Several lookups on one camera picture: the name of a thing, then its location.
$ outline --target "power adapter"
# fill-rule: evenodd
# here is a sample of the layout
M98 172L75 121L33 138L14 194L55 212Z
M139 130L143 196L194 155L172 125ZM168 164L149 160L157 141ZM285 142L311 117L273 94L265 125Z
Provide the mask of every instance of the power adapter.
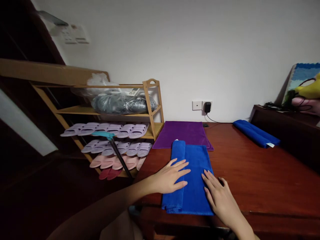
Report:
M204 112L208 113L208 112L210 112L210 109L211 109L211 102L205 102L204 103Z

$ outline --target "wall outlet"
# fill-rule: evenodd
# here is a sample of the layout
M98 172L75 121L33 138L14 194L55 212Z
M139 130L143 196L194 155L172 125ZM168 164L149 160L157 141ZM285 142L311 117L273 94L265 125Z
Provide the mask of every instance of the wall outlet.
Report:
M204 111L204 104L206 103L206 102L209 102L209 103L211 103L211 108L210 108L210 111L212 110L212 102L211 101L202 101L202 111Z
M61 35L64 40L64 43L66 43L66 44L76 44L77 43L75 37L72 34L72 28L70 25L61 27Z
M202 109L202 101L192 101L192 110L201 110Z
M76 39L77 43L89 43L88 34L84 30L84 27L81 25L71 24L72 35Z

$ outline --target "cardboard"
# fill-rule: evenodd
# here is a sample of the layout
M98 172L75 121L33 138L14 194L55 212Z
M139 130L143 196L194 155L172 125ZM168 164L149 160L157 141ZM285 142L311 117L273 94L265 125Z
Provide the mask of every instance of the cardboard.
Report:
M108 72L104 71L0 58L0 75L3 77L74 86L87 85L92 73L105 73L110 82Z

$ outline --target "towel label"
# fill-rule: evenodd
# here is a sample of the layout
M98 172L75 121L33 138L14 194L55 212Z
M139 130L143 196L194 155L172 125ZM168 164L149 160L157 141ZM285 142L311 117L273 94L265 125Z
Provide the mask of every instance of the towel label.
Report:
M274 144L272 143L267 143L267 145L269 145L270 147L274 147Z

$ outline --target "folded blue towel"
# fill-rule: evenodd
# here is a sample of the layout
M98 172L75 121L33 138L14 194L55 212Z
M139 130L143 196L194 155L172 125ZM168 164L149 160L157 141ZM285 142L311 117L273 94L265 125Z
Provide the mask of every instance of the folded blue towel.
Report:
M186 169L191 169L191 172L177 180L177 182L188 182L184 188L163 195L162 209L166 209L167 213L213 215L203 189L205 184L201 178L204 169L213 174L207 147L186 145L185 141L174 141L171 159L174 158L177 158L177 162L186 159L189 162Z
M269 133L266 133L265 131L245 120L237 120L233 122L233 125L260 147L269 147L267 143L272 143L276 146L278 146L280 143L280 140L278 138L270 135Z

